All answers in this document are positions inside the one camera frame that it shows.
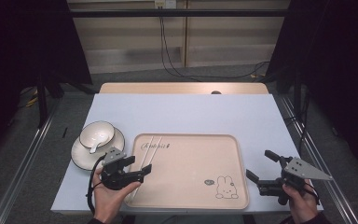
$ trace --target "human hand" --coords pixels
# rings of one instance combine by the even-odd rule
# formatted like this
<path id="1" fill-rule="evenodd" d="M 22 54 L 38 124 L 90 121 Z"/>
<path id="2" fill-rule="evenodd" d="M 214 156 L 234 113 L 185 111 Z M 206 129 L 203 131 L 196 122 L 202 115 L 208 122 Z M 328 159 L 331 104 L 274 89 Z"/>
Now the human hand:
<path id="1" fill-rule="evenodd" d="M 94 218 L 100 220 L 103 223 L 112 222 L 113 218 L 118 213 L 118 209 L 124 200 L 124 198 L 141 186 L 140 182 L 130 183 L 127 187 L 121 190 L 112 190 L 107 188 L 101 183 L 100 174 L 102 168 L 95 171 L 92 177 L 92 185 L 94 188 L 95 197 L 95 214 Z"/>
<path id="2" fill-rule="evenodd" d="M 307 184 L 304 185 L 304 188 L 313 192 L 313 189 Z M 290 212 L 292 213 L 293 221 L 296 224 L 309 221 L 318 215 L 316 201 L 312 195 L 305 193 L 304 196 L 301 196 L 296 189 L 285 184 L 282 185 L 282 188 L 284 192 L 290 196 Z"/>

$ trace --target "white table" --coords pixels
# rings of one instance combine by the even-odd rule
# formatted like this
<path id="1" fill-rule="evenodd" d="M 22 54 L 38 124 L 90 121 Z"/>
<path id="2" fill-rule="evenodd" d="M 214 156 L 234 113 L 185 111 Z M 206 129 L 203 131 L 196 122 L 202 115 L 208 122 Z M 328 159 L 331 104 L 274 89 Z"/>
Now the white table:
<path id="1" fill-rule="evenodd" d="M 125 152 L 131 154 L 133 139 L 140 133 L 231 134 L 241 150 L 244 169 L 260 179 L 275 179 L 281 174 L 279 163 L 264 156 L 270 149 L 283 156 L 298 156 L 276 103 L 269 94 L 104 94 L 95 95 L 85 126 L 106 120 L 119 128 L 126 140 Z M 51 210 L 63 214 L 89 213 L 85 194 L 90 172 L 70 162 Z M 130 214 L 208 214 L 262 213 L 288 211 L 277 197 L 260 196 L 248 181 L 250 203 L 243 210 L 199 210 L 131 208 Z"/>

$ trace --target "sleeve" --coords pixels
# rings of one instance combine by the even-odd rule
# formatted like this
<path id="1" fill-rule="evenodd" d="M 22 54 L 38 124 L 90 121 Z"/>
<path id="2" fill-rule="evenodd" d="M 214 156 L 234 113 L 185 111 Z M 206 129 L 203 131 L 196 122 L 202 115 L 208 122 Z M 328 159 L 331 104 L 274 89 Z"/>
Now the sleeve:
<path id="1" fill-rule="evenodd" d="M 323 213 L 319 213 L 318 216 L 301 224 L 331 224 L 331 222 L 327 220 Z"/>
<path id="2" fill-rule="evenodd" d="M 88 224 L 103 224 L 100 220 L 93 218 L 92 220 L 89 221 Z"/>

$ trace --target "pink tray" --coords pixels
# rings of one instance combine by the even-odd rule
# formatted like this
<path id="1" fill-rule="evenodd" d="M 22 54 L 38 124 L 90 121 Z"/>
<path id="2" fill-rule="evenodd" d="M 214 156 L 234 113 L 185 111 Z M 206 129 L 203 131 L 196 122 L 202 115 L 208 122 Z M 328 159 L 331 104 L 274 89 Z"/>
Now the pink tray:
<path id="1" fill-rule="evenodd" d="M 135 138 L 130 171 L 152 173 L 130 194 L 128 206 L 243 209 L 248 189 L 237 140 L 223 134 L 145 133 Z"/>

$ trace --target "wall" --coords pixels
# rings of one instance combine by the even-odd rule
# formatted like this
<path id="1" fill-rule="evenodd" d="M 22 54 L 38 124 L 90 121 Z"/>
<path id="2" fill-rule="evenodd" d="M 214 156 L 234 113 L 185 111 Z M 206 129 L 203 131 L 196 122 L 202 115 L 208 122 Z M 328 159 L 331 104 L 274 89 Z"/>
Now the wall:
<path id="1" fill-rule="evenodd" d="M 288 0 L 177 0 L 178 8 L 285 9 Z M 154 1 L 68 0 L 71 9 L 154 8 Z M 268 61 L 283 18 L 164 18 L 175 67 Z M 162 68 L 159 18 L 75 18 L 91 73 Z"/>

